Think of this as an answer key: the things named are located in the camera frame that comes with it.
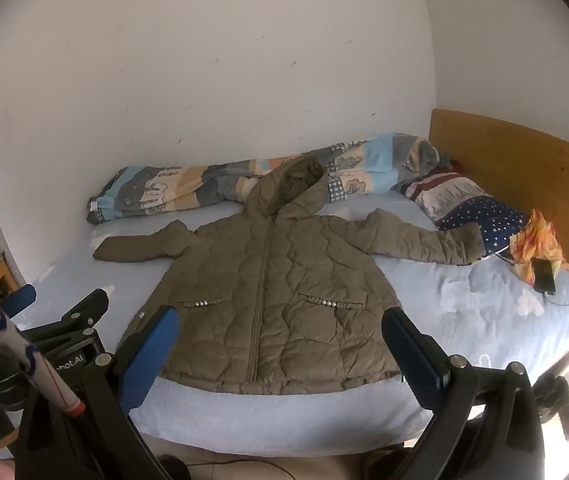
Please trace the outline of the light blue cloud bed sheet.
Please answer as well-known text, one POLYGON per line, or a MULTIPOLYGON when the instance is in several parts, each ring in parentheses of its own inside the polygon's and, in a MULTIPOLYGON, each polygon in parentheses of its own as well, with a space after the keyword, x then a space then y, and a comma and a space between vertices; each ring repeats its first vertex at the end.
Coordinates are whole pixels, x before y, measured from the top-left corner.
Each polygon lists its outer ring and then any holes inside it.
MULTIPOLYGON (((60 320, 94 289, 110 298, 98 322, 102 344, 114 350, 128 323, 167 270, 167 262, 98 262, 94 249, 110 235, 149 234, 169 214, 118 220, 95 228, 35 281, 34 304, 18 314, 26 330, 60 320)), ((473 365, 522 363, 537 378, 569 352, 569 273, 546 298, 497 257, 473 266, 437 266, 380 258, 403 310, 446 352, 473 365)), ((160 379, 132 412, 143 434, 205 450, 267 457, 363 453, 416 436, 429 421, 397 378, 340 393, 242 396, 212 393, 160 379)))

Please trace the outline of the white rod with red tip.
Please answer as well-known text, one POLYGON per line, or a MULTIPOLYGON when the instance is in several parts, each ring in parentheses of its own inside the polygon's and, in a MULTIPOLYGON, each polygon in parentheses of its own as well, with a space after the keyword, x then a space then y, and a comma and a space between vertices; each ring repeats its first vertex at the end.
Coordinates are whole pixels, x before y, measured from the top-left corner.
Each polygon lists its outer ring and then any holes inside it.
POLYGON ((18 363, 21 372, 30 383, 56 408, 70 416, 85 411, 85 403, 79 399, 58 372, 18 330, 15 324, 0 311, 0 351, 18 363))

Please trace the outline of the olive green quilted hooded jacket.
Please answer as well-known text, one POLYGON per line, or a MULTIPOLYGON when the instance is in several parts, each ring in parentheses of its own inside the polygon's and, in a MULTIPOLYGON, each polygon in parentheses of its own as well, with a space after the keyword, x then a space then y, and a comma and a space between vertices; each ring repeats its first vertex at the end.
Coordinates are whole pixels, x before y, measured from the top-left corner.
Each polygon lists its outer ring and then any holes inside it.
POLYGON ((173 221, 103 240, 94 252, 101 261, 170 259, 127 328, 139 333, 159 308, 177 310, 163 378, 280 396, 339 392, 398 373, 381 330, 398 298, 377 257, 466 266, 485 254, 481 229, 429 231, 382 209, 361 220, 326 216, 326 197, 327 171, 305 155, 262 177, 238 214, 195 230, 173 221))

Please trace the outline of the colourful patchwork rolled quilt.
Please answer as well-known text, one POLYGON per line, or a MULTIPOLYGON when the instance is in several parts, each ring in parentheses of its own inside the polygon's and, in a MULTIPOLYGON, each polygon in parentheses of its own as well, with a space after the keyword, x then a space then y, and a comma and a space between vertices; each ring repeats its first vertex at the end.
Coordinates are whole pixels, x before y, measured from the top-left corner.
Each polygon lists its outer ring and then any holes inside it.
MULTIPOLYGON (((339 142, 310 152, 327 169, 327 201, 382 194, 434 169, 450 157, 428 140, 403 133, 339 142)), ((93 226, 128 217, 196 209, 221 202, 243 203, 263 177, 293 155, 192 167, 128 166, 90 197, 87 222, 93 226)))

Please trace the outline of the black smartphone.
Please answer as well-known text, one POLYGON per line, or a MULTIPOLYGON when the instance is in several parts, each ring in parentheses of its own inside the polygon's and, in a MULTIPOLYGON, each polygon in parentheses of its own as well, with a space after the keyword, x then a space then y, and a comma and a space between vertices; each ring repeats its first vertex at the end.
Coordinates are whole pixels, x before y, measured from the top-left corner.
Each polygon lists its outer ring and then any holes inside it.
POLYGON ((532 258, 531 268, 534 271, 534 290, 541 294, 554 295, 557 288, 552 263, 547 259, 532 258))

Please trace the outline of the orange yellow crumpled cloth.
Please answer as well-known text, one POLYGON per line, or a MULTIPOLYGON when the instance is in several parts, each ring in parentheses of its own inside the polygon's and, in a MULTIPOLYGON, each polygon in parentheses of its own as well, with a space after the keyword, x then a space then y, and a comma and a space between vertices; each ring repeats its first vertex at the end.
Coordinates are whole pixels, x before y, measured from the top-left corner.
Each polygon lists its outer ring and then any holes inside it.
POLYGON ((569 272, 569 263, 555 236, 555 226, 538 209, 533 209, 523 229, 509 238, 509 249, 514 261, 514 273, 533 286, 536 271, 534 259, 547 260, 556 278, 561 270, 569 272))

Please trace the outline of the wooden headboard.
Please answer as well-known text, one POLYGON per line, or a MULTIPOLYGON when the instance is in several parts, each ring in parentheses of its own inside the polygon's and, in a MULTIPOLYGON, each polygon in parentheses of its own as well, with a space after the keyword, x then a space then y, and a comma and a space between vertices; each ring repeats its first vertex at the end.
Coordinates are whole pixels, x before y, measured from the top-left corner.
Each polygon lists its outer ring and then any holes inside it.
POLYGON ((569 142, 513 122, 433 110, 429 142, 501 202, 554 223, 569 262, 569 142))

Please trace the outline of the navy starred striped pillow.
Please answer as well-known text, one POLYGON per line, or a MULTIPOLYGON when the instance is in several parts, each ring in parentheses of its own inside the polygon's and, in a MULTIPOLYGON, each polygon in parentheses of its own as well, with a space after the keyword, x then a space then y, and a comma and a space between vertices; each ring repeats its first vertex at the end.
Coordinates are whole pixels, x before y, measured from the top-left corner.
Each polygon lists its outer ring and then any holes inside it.
POLYGON ((510 238, 528 222, 526 214, 493 197, 451 167, 436 167, 397 184, 394 190, 416 203, 440 231, 477 223, 486 257, 504 256, 509 251, 510 238))

